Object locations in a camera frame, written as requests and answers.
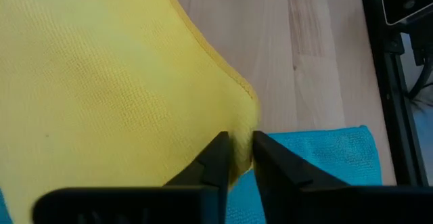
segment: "wooden table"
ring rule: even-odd
[[[255,88],[268,132],[367,125],[395,184],[361,0],[179,0]]]

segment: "wood grain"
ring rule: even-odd
[[[395,184],[361,0],[179,0],[255,88],[268,132],[367,125]]]

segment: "blue microfiber cloth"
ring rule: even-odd
[[[270,134],[275,141],[351,185],[381,185],[378,152],[368,128]],[[265,223],[254,171],[241,176],[227,201],[228,224]]]

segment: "light wooden surface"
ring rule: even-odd
[[[395,184],[361,0],[179,0],[209,43],[255,88],[260,129],[367,125]]]

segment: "yellow microfiber cloth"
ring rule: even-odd
[[[14,223],[68,186],[164,185],[258,103],[177,0],[0,0],[0,188]]]

